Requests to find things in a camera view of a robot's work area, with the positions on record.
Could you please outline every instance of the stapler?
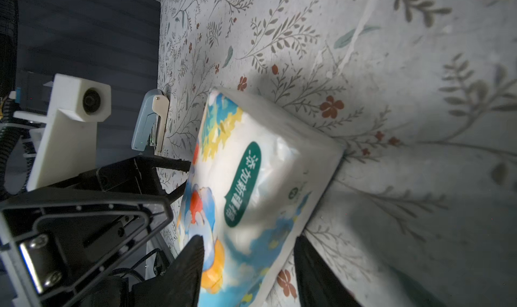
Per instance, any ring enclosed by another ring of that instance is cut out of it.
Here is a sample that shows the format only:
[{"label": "stapler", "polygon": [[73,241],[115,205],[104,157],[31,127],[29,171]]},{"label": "stapler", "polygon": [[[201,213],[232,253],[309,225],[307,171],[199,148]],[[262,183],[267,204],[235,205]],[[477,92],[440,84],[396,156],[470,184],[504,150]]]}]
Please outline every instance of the stapler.
[{"label": "stapler", "polygon": [[133,150],[143,151],[149,141],[157,153],[161,151],[168,112],[169,99],[161,90],[153,89],[145,94],[131,141]]}]

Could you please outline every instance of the cartoon illustration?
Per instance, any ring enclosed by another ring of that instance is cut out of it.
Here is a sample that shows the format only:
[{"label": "cartoon illustration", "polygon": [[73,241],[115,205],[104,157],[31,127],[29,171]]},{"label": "cartoon illustration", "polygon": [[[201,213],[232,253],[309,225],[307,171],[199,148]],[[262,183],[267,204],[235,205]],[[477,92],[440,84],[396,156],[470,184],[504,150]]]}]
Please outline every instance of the cartoon illustration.
[{"label": "cartoon illustration", "polygon": [[194,151],[194,160],[181,201],[177,226],[183,235],[180,236],[182,246],[186,245],[194,235],[203,236],[205,259],[203,261],[201,287],[206,289],[207,292],[215,294],[221,289],[223,283],[224,247],[214,236],[216,207],[211,189],[209,187],[200,188],[197,184],[192,186],[196,159],[197,151]]},{"label": "cartoon illustration", "polygon": [[222,142],[224,147],[235,128],[235,123],[240,122],[241,118],[242,109],[237,104],[219,92],[210,93],[200,133],[203,161],[208,157],[214,158],[219,143]]},{"label": "cartoon illustration", "polygon": [[232,244],[230,239],[224,239],[224,245],[228,251],[230,259],[234,259],[239,263],[248,263],[256,270],[255,275],[252,278],[242,283],[237,288],[232,288],[231,291],[226,289],[221,292],[221,294],[237,292],[237,289],[241,290],[241,295],[243,291],[246,292],[244,296],[241,296],[242,298],[239,301],[235,302],[236,306],[247,307],[254,301],[256,294],[260,289],[262,280],[269,271],[269,267],[280,254],[285,239],[287,239],[289,232],[293,229],[294,221],[298,218],[302,209],[305,207],[311,193],[312,192],[307,193],[302,198],[301,202],[296,207],[294,216],[291,218],[280,217],[276,222],[275,228],[264,230],[259,238],[251,242],[251,254],[245,255],[241,253]]}]

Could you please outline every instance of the green label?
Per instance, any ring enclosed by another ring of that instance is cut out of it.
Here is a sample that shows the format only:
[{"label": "green label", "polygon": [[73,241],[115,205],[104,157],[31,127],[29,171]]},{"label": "green label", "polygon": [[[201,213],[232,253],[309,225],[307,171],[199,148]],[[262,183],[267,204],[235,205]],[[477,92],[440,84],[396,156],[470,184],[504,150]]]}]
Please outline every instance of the green label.
[{"label": "green label", "polygon": [[229,227],[235,227],[239,224],[246,207],[248,207],[251,192],[259,175],[260,162],[260,147],[256,142],[252,142],[244,151],[233,178],[232,186],[228,194],[224,196],[226,199],[224,219]]}]

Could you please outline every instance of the table surface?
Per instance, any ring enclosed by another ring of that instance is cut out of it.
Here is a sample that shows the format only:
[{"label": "table surface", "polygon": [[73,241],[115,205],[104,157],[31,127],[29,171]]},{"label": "table surface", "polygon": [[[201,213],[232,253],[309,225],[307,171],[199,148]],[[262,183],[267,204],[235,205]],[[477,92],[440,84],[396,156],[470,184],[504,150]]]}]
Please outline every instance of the table surface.
[{"label": "table surface", "polygon": [[[211,86],[260,94],[347,148],[304,233],[362,305],[510,305],[516,11],[515,0],[162,0],[162,155],[191,160]],[[159,174],[169,191],[187,177]],[[174,223],[162,234],[177,254]],[[266,305],[299,305],[292,256],[277,280]]]}]

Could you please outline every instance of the screw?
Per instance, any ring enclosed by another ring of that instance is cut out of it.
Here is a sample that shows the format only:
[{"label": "screw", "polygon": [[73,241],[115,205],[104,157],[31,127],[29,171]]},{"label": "screw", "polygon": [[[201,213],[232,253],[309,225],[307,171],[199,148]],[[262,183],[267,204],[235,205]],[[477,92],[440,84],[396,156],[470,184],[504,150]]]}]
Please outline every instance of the screw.
[{"label": "screw", "polygon": [[106,176],[100,176],[100,184],[105,187],[108,184],[108,180]]},{"label": "screw", "polygon": [[60,271],[54,271],[47,276],[45,279],[45,283],[43,284],[45,287],[52,287],[56,283],[58,283],[62,278],[62,273]]},{"label": "screw", "polygon": [[40,234],[34,239],[32,239],[29,243],[29,248],[31,249],[40,249],[44,246],[46,246],[48,243],[48,235],[47,234]]},{"label": "screw", "polygon": [[92,106],[93,104],[95,104],[95,99],[91,96],[86,96],[84,98],[84,103],[88,106]]}]

